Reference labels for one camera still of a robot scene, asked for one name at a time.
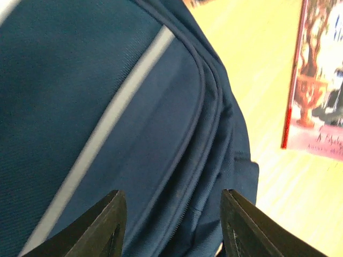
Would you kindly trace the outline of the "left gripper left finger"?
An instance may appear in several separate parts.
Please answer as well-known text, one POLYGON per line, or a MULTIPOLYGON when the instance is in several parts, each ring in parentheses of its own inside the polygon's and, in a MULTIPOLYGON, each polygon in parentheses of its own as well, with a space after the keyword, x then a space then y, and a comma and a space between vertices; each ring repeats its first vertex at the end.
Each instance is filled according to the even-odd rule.
POLYGON ((122 190, 113 190, 68 227, 25 256, 121 256, 125 226, 125 194, 122 190))

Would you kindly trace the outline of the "pink illustrated paperback book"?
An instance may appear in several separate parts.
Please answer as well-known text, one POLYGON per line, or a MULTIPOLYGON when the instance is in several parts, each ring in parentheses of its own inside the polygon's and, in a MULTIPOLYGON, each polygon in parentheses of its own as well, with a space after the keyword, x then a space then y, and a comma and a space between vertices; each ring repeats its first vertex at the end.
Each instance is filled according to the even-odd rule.
POLYGON ((281 147, 342 161, 342 1, 303 1, 281 147))

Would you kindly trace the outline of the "navy blue student backpack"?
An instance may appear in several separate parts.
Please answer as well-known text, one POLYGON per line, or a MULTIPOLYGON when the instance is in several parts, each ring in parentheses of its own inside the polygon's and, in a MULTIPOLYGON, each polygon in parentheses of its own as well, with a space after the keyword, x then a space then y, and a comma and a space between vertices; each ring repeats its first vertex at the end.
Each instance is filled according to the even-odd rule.
POLYGON ((220 197, 259 168, 226 69, 182 1, 17 1, 1 24, 1 256, 112 190, 123 256, 214 256, 220 197))

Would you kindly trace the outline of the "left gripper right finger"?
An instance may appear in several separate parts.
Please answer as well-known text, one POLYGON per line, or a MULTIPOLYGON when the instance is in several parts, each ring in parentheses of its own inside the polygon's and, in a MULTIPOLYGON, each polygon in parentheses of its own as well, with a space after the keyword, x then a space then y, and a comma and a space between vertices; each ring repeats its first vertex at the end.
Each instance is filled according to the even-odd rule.
POLYGON ((320 256, 235 190, 223 190, 220 216, 227 256, 320 256))

